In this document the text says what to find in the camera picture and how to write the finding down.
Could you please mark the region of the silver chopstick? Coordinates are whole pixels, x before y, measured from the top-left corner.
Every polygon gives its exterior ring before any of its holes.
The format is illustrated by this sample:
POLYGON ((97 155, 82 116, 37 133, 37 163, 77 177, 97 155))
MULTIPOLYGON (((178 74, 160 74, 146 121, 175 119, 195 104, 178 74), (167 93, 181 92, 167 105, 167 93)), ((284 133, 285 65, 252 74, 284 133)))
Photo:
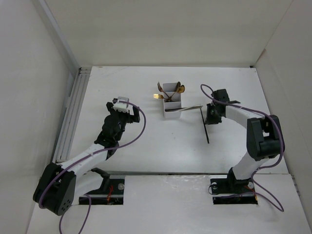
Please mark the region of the silver chopstick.
POLYGON ((202 108, 202 105, 195 105, 195 106, 191 106, 191 107, 184 107, 184 111, 185 110, 190 110, 190 109, 198 109, 198 108, 202 108))
POLYGON ((180 110, 178 110, 179 112, 182 111, 188 111, 188 110, 194 110, 194 109, 201 109, 203 106, 192 106, 192 107, 186 107, 186 108, 182 108, 180 110))

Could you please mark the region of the dark grey chopstick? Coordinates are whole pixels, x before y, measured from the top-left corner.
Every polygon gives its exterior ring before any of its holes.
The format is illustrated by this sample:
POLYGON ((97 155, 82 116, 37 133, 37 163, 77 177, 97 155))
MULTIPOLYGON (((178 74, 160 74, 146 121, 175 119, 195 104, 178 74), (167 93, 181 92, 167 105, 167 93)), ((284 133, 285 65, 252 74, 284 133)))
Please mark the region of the dark grey chopstick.
POLYGON ((203 122, 203 126, 204 126, 204 131, 205 131, 206 140, 207 140, 207 143, 210 144, 209 136, 208 136, 208 132, 207 132, 207 128, 206 128, 206 124, 205 124, 205 119, 204 119, 204 116, 203 116, 202 108, 200 108, 200 113, 201 113, 201 118, 202 118, 202 122, 203 122))
POLYGON ((174 109, 166 109, 165 112, 181 112, 183 111, 185 108, 174 108, 174 109))

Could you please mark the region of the gold spoon green handle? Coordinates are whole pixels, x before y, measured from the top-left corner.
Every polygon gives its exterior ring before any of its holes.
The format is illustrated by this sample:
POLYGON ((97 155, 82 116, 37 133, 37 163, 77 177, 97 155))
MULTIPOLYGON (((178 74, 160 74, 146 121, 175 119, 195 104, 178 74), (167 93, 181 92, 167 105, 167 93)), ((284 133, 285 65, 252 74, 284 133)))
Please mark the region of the gold spoon green handle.
POLYGON ((177 92, 178 94, 184 93, 185 92, 185 86, 181 85, 179 91, 177 92))

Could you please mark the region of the gold fork green handle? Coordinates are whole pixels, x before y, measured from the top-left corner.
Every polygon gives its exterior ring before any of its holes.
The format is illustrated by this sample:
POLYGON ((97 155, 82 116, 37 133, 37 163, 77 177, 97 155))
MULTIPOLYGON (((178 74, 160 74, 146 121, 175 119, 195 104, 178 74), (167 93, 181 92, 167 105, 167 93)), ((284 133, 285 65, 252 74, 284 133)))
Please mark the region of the gold fork green handle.
POLYGON ((168 100, 168 99, 165 98, 162 94, 153 94, 153 98, 155 98, 155 99, 164 99, 164 100, 168 100))

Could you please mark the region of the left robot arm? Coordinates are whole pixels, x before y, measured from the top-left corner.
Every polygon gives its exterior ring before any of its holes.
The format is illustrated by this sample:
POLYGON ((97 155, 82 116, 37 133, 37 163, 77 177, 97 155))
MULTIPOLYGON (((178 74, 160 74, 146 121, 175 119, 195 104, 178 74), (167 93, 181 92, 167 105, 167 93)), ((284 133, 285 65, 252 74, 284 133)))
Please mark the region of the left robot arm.
POLYGON ((33 200, 41 209, 47 209, 57 216, 64 215, 79 197, 95 190, 104 193, 109 188, 107 174, 96 166, 114 155, 123 147, 138 140, 120 145, 119 141, 127 124, 146 121, 144 112, 127 98, 119 97, 107 102, 109 115, 104 119, 102 129, 94 143, 78 156, 59 164, 49 163, 38 182, 33 200))

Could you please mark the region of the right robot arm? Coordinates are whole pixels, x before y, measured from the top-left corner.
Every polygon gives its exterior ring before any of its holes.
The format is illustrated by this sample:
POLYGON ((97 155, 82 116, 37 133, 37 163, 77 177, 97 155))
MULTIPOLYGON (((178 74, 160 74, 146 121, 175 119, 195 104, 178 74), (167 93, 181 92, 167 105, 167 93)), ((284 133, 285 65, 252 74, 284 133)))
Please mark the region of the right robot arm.
POLYGON ((225 178, 212 178, 213 194, 240 194, 253 184, 254 174, 271 158, 281 156, 285 151, 279 118, 240 107, 238 101, 229 99, 226 89, 212 92, 212 102, 207 105, 205 123, 219 124, 223 118, 235 121, 246 129, 247 152, 233 166, 225 178))

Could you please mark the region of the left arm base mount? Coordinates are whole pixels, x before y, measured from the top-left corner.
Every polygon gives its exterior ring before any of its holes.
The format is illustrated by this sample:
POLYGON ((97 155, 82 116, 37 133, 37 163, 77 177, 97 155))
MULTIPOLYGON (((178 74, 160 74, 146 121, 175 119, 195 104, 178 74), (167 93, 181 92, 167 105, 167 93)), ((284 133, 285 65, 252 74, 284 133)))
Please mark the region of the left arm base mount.
POLYGON ((74 205, 122 205, 124 202, 125 175, 110 174, 93 168, 76 183, 74 205))

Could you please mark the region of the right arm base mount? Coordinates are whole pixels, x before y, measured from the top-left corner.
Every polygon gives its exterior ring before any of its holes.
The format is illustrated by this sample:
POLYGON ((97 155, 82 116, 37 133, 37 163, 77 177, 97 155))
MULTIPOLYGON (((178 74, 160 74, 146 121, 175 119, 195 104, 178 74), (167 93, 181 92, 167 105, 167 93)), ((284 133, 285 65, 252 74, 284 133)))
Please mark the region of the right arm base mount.
POLYGON ((249 179, 232 184, 230 179, 210 178, 209 193, 213 196, 214 205, 257 205, 254 183, 249 179))

